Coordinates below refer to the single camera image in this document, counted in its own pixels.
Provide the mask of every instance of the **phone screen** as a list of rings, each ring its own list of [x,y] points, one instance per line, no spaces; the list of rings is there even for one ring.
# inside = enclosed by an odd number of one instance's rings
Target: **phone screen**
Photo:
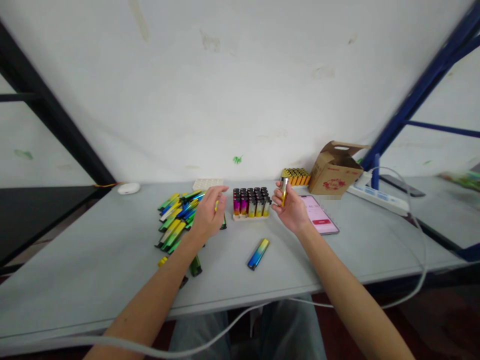
[[[313,196],[306,195],[300,197],[305,203],[308,218],[320,234],[336,234],[339,232],[337,226],[330,220]]]

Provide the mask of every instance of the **white cable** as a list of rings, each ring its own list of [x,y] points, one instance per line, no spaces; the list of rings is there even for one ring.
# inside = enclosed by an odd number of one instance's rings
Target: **white cable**
[[[394,172],[400,180],[407,185],[405,182],[405,179],[395,170],[385,167],[385,166],[377,166],[371,169],[370,171],[372,172],[375,169],[387,169],[392,172]],[[418,283],[415,287],[415,289],[407,296],[402,297],[401,299],[391,302],[387,305],[383,305],[381,308],[382,309],[388,309],[394,306],[397,306],[412,297],[414,297],[422,288],[422,285],[424,284],[425,277],[427,276],[427,260],[428,260],[428,250],[427,250],[427,238],[422,231],[422,228],[420,227],[417,218],[414,216],[413,211],[412,211],[412,202],[411,202],[411,195],[410,195],[410,188],[406,186],[406,191],[408,194],[407,197],[407,202],[408,202],[408,207],[410,208],[410,215],[413,219],[413,222],[415,223],[416,227],[420,231],[422,240],[423,240],[423,264],[422,265],[422,273],[420,276],[420,279],[418,280]],[[287,300],[292,300],[300,303],[305,303],[305,304],[311,304],[319,307],[325,307],[325,308],[333,308],[334,306],[331,304],[323,304],[323,303],[318,303],[318,302],[312,302],[312,301],[307,301],[303,299],[298,299],[298,298],[288,298]],[[21,354],[29,354],[29,353],[34,353],[39,351],[39,346],[41,347],[42,351],[46,350],[55,350],[55,349],[62,349],[62,348],[71,348],[71,347],[76,347],[76,346],[85,346],[85,345],[108,345],[108,346],[114,346],[118,348],[123,348],[127,350],[131,350],[137,353],[142,353],[148,356],[151,356],[153,358],[163,358],[163,359],[177,359],[177,358],[184,358],[187,356],[191,356],[194,354],[197,354],[210,346],[212,346],[216,341],[218,341],[222,336],[224,336],[239,320],[240,318],[248,313],[250,310],[261,308],[265,305],[270,304],[269,302],[263,303],[261,305],[256,305],[249,307],[248,309],[244,310],[235,320],[232,321],[232,323],[222,332],[220,332],[217,336],[215,336],[212,340],[209,342],[206,342],[202,346],[195,347],[190,350],[185,350],[185,351],[162,351],[162,350],[157,350],[153,347],[150,346],[145,346],[142,344],[139,344],[134,341],[129,341],[117,337],[111,337],[111,336],[72,336],[72,337],[59,337],[59,338],[54,338],[54,339],[47,339],[47,340],[38,340],[38,341],[22,341],[18,342],[16,344],[8,345],[5,347],[0,347],[0,358],[5,357],[5,356],[12,356],[12,355],[21,355]]]
[[[255,305],[249,307],[248,309],[244,310],[240,315],[237,316],[235,320],[222,332],[220,332],[217,336],[215,336],[209,342],[206,342],[202,346],[195,347],[190,350],[185,351],[162,351],[157,350],[150,346],[145,346],[139,344],[134,341],[125,340],[117,337],[111,336],[71,336],[71,337],[59,337],[47,340],[38,340],[38,341],[22,341],[16,344],[8,345],[5,347],[0,347],[0,358],[5,356],[12,356],[12,355],[21,355],[21,354],[29,354],[39,351],[38,346],[41,346],[41,351],[45,350],[55,350],[55,349],[63,349],[63,348],[72,348],[77,346],[85,346],[85,345],[109,345],[113,347],[123,348],[127,350],[134,351],[136,353],[145,354],[151,356],[153,358],[163,358],[163,359],[177,359],[177,358],[185,358],[187,356],[194,355],[199,353],[215,343],[218,339],[224,336],[229,330],[237,323],[240,318],[248,313],[250,310],[261,308],[265,305],[270,304],[269,302]]]

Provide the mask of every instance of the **red printed logo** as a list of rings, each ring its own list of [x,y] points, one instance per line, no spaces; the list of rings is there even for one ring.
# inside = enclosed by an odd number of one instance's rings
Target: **red printed logo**
[[[342,181],[341,179],[331,179],[323,183],[323,187],[327,190],[338,190],[345,185],[345,181]]]

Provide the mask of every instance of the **white wall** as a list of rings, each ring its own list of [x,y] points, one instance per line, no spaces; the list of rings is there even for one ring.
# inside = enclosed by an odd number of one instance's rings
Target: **white wall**
[[[480,131],[479,69],[477,48],[451,68],[412,120]],[[480,139],[406,126],[380,162],[391,164],[406,175],[462,172],[480,163]]]
[[[371,144],[472,0],[136,4],[0,14],[114,177],[148,183],[272,179],[330,140]]]
[[[0,76],[0,94],[13,93]],[[26,104],[0,103],[0,188],[94,183]]]

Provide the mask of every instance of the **person's left hand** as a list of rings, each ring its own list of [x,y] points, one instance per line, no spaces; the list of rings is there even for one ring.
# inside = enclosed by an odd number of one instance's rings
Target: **person's left hand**
[[[192,233],[195,241],[201,242],[202,246],[208,239],[219,232],[224,222],[227,197],[222,193],[228,189],[228,186],[209,187],[196,208],[190,233]],[[215,203],[217,200],[218,205],[215,211]]]

